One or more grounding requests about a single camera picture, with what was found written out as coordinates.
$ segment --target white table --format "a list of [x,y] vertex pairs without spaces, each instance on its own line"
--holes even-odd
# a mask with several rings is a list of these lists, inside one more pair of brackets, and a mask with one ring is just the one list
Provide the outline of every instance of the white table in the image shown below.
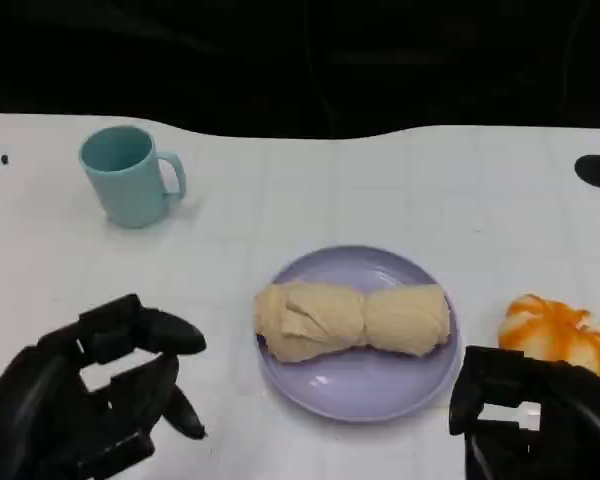
[[[105,221],[77,161],[89,133],[118,124],[178,152],[190,180],[181,208],[140,231]],[[600,189],[573,172],[586,153],[600,153],[600,130],[254,140],[126,118],[0,115],[10,160],[0,162],[0,373],[24,344],[136,292],[207,336],[208,350],[181,362],[179,383],[211,435],[188,441],[161,421],[156,455],[121,477],[461,479],[448,392],[411,418],[352,426],[272,391],[258,370],[252,297],[299,255],[363,243],[428,269],[456,306],[464,344],[494,345],[507,303],[525,292],[600,315]],[[115,368],[85,378],[93,386]]]

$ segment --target purple plate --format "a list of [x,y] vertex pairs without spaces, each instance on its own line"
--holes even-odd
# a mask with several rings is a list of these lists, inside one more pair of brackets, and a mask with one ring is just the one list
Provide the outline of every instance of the purple plate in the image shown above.
[[[406,258],[362,246],[312,252],[286,267],[274,283],[297,280],[350,285],[363,292],[437,283]],[[449,342],[421,358],[359,348],[297,364],[281,363],[258,337],[262,368],[284,395],[325,417],[375,422],[405,415],[431,401],[456,373],[460,344],[451,302],[449,307]]]

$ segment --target toy pumpkin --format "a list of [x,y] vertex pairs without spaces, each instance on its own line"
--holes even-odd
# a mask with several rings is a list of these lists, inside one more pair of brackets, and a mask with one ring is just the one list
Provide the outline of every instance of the toy pumpkin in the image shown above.
[[498,344],[538,360],[564,360],[600,376],[600,319],[587,310],[523,295],[509,306]]

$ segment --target mug handle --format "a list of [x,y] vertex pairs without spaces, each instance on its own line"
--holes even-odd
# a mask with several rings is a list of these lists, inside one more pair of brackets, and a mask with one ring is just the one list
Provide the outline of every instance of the mug handle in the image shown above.
[[158,152],[157,157],[160,160],[170,163],[173,167],[173,170],[176,172],[176,178],[178,179],[178,191],[175,193],[167,193],[167,196],[179,202],[187,193],[187,176],[184,173],[184,168],[182,168],[182,162],[175,153]]

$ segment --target light blue mug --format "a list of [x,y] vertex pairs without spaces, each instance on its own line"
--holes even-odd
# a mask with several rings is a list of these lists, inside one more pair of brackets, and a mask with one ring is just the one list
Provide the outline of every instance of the light blue mug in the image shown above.
[[[166,191],[159,160],[175,170],[177,193]],[[157,152],[151,135],[140,128],[119,126],[94,133],[80,147],[80,162],[107,215],[121,227],[140,228],[161,219],[187,192],[178,156]]]

